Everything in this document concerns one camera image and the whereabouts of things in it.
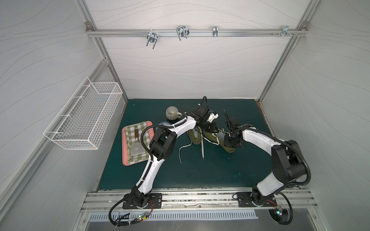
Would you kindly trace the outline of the green canvas shoe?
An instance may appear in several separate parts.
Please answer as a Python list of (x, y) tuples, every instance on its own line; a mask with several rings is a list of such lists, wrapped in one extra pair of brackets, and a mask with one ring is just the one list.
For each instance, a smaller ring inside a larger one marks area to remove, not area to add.
[(219, 130), (218, 133), (210, 133), (200, 130), (201, 132), (201, 153), (202, 160), (204, 160), (204, 140), (210, 144), (222, 147), (227, 153), (234, 153), (236, 148), (228, 147), (225, 145), (225, 136), (228, 135), (223, 129)]
[(193, 144), (199, 145), (202, 142), (202, 135), (198, 127), (195, 127), (194, 129), (187, 131), (187, 135), (190, 139), (190, 144), (181, 146), (178, 152), (178, 157), (181, 165), (183, 165), (181, 160), (181, 151), (185, 148), (190, 147)]

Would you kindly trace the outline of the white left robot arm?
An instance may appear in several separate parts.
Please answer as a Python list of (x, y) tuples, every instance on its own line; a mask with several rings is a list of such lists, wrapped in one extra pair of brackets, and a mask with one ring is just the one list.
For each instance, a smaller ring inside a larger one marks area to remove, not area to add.
[(217, 112), (207, 106), (199, 105), (195, 110), (186, 113), (182, 120), (174, 124), (149, 127), (157, 128), (149, 147), (143, 146), (149, 153), (149, 160), (140, 180), (131, 190), (131, 195), (140, 204), (140, 207), (147, 202), (161, 165), (171, 156), (177, 138), (196, 127), (200, 128), (201, 131), (217, 133), (218, 128), (214, 120), (218, 117)]

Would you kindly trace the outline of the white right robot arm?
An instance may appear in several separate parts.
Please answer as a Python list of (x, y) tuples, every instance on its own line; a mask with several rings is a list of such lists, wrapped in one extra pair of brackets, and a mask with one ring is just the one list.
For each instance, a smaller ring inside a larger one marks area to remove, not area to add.
[(235, 118), (225, 118), (229, 129), (229, 134), (225, 136), (225, 146), (242, 147), (242, 142), (245, 141), (271, 157), (271, 173), (254, 186), (253, 197), (268, 197), (289, 186), (307, 185), (310, 182), (310, 168), (297, 142), (280, 140), (252, 125), (241, 125)]

